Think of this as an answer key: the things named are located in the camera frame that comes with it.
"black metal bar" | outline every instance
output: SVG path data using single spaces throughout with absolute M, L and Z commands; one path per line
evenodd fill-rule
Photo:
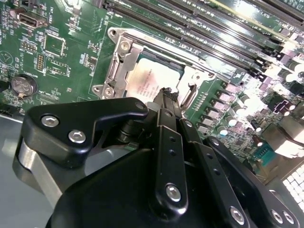
M 180 131 L 183 135 L 184 151 L 191 153 L 200 169 L 202 177 L 207 180 L 211 196 L 219 211 L 218 222 L 223 227 L 249 228 L 250 224 L 233 189 L 225 176 L 214 151 L 202 144 L 194 125 L 186 119 L 180 119 Z M 237 209 L 241 214 L 239 222 L 231 216 L 231 210 Z
M 213 149 L 221 164 L 229 170 L 229 182 L 237 186 L 244 197 L 243 206 L 258 227 L 299 228 L 299 222 L 292 212 L 275 197 L 228 149 L 215 137 L 208 137 L 203 143 Z M 294 221 L 290 223 L 286 212 Z
M 150 204 L 164 220 L 176 220 L 188 208 L 182 138 L 176 132 L 176 117 L 166 108 L 158 111 L 155 131 L 155 180 Z

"ram slot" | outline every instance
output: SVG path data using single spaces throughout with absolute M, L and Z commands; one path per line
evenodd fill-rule
M 207 47 L 200 42 L 190 39 L 190 38 L 184 36 L 183 34 L 177 32 L 173 29 L 170 29 L 167 26 L 156 23 L 155 21 L 152 21 L 149 18 L 147 18 L 135 11 L 129 10 L 119 4 L 109 4 L 107 6 L 107 9 L 112 10 L 115 13 L 118 13 L 124 17 L 134 19 L 140 23 L 143 23 L 144 25 L 150 27 L 151 29 L 158 30 L 161 33 L 165 34 L 167 37 L 172 38 L 172 39 L 177 39 L 184 45 L 186 45 L 188 47 L 192 47 L 205 55 L 217 58 L 217 59 L 221 60 L 223 63 L 231 65 L 235 69 L 247 72 L 251 68 L 251 66 L 249 66 L 248 64 L 242 63 L 240 61 L 237 61 L 234 58 L 231 58 L 230 56 L 217 52 L 216 50 L 214 50 L 210 47 Z
M 284 11 L 281 11 L 277 9 L 276 7 L 268 4 L 265 1 L 262 0 L 247 0 L 248 2 L 258 6 L 259 8 L 265 10 L 266 12 L 276 16 L 277 18 L 280 18 L 281 20 L 285 21 L 286 23 L 302 29 L 302 23 L 304 22 L 301 18 L 294 18 L 288 14 L 286 14 Z

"metal bracket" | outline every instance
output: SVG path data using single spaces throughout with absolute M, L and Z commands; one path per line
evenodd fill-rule
M 204 81 L 214 80 L 216 73 L 193 54 L 131 28 L 109 28 L 108 36 L 116 44 L 107 77 L 102 85 L 92 86 L 100 99 L 126 96 L 129 72 L 135 69 L 142 53 L 161 57 L 183 69 L 178 84 L 182 111 L 190 107 Z

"capacitor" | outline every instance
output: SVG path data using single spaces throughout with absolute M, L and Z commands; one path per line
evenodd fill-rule
M 292 111 L 295 109 L 295 105 L 291 102 L 289 102 L 288 104 L 285 105 L 285 107 L 289 110 Z
M 228 126 L 234 127 L 237 124 L 237 120 L 233 118 L 231 115 L 227 116 L 225 119 L 228 123 Z
M 25 74 L 13 77 L 11 88 L 20 98 L 32 96 L 38 91 L 37 82 L 31 76 Z
M 21 13 L 25 13 L 27 10 L 23 7 L 10 9 L 9 14 L 12 18 L 17 18 L 17 16 Z
M 256 132 L 260 132 L 262 130 L 262 128 L 258 125 L 257 121 L 252 120 L 250 121 L 250 124 Z
M 280 76 L 286 81 L 286 82 L 293 82 L 298 79 L 298 74 L 293 74 L 289 72 L 288 70 L 284 70 L 283 73 L 280 74 Z
M 288 66 L 289 69 L 295 71 L 298 74 L 304 72 L 304 64 L 300 64 L 300 63 L 297 63 L 295 61 L 293 61 L 289 66 Z
M 256 146 L 260 147 L 263 145 L 263 140 L 261 140 L 260 137 L 258 137 L 257 135 L 253 135 L 252 136 L 253 142 L 255 143 Z
M 290 115 L 290 111 L 288 110 L 288 108 L 284 107 L 280 110 L 280 113 L 283 114 L 283 116 L 288 116 Z
M 234 106 L 232 109 L 238 116 L 243 116 L 245 114 L 245 109 L 239 105 Z
M 243 95 L 243 96 L 241 96 L 240 97 L 240 100 L 241 100 L 241 102 L 243 102 L 243 104 L 245 105 L 245 106 L 250 106 L 251 104 L 252 104 L 252 100 L 249 98 L 249 96 L 247 96 L 247 95 Z
M 9 86 L 9 82 L 0 81 L 0 93 L 2 93 L 4 90 L 7 90 Z
M 226 128 L 224 126 L 219 126 L 217 128 L 217 131 L 221 136 L 226 136 L 228 134 L 228 131 L 226 130 Z

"cpu socket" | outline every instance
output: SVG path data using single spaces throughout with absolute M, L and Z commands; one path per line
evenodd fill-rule
M 178 92 L 182 111 L 187 110 L 204 81 L 214 80 L 197 56 L 133 28 L 109 28 L 116 44 L 104 84 L 92 86 L 101 99 L 136 97 L 152 102 L 159 90 Z

